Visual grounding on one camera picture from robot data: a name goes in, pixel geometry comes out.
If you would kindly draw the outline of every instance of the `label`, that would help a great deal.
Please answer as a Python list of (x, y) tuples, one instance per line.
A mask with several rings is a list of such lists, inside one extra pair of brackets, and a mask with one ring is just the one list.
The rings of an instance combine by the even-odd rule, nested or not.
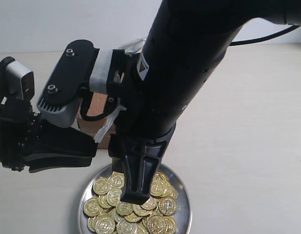
[(137, 72), (141, 80), (145, 80), (147, 73), (149, 72), (150, 66), (147, 64), (143, 53), (140, 55), (139, 62), (137, 63)]

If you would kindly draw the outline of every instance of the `brown box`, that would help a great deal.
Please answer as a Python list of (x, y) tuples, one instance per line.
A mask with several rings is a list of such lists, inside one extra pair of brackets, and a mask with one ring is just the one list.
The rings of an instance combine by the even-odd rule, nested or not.
[[(104, 105), (106, 102), (107, 95), (103, 94), (94, 94), (92, 98), (92, 102), (88, 111), (89, 116), (97, 116), (101, 113), (103, 113)], [(99, 129), (102, 128), (106, 121), (106, 118), (95, 121), (95, 122), (87, 122), (85, 121), (80, 113), (77, 115), (77, 122), (79, 129), (92, 137), (94, 137)], [(107, 149), (108, 144), (111, 139), (111, 134), (115, 133), (115, 127), (114, 125), (109, 129), (109, 131), (105, 134), (103, 137), (102, 142), (98, 145), (99, 149)]]

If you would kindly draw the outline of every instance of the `bolt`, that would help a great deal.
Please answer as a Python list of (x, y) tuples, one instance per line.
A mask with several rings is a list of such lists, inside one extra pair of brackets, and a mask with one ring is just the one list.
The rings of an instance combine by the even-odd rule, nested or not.
[(67, 49), (66, 50), (66, 56), (67, 57), (73, 57), (73, 56), (75, 56), (75, 53), (72, 49)]
[(48, 86), (48, 93), (49, 93), (49, 94), (55, 94), (57, 91), (58, 91), (58, 89), (56, 88), (55, 85), (50, 84), (50, 85)]

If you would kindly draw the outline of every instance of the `round tray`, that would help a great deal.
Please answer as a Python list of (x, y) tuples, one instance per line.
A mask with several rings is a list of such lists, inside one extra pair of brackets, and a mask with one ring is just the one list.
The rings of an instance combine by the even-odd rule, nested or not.
[[(83, 213), (83, 204), (86, 202), (86, 200), (90, 199), (94, 195), (94, 193), (92, 192), (92, 186), (94, 182), (99, 177), (109, 177), (112, 172), (112, 165), (109, 165), (102, 169), (94, 176), (94, 178), (90, 181), (86, 190), (84, 191), (78, 208), (78, 230), (80, 234), (93, 234), (88, 229), (88, 217)], [(172, 216), (174, 217), (178, 225), (177, 234), (188, 234), (191, 226), (192, 210), (186, 187), (181, 179), (177, 176), (177, 174), (174, 173), (173, 170), (171, 170), (166, 165), (161, 164), (158, 168), (158, 172), (166, 174), (169, 177), (170, 184), (178, 192), (177, 203), (179, 210), (175, 215)]]

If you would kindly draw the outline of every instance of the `table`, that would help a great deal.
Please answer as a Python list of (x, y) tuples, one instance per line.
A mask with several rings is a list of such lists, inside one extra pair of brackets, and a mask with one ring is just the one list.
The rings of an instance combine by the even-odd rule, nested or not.
[[(35, 72), (34, 102), (60, 54), (12, 54)], [(191, 233), (301, 234), (301, 44), (229, 48), (163, 162), (189, 191)], [(102, 150), (89, 168), (0, 165), (0, 234), (77, 234), (81, 194), (109, 163)]]

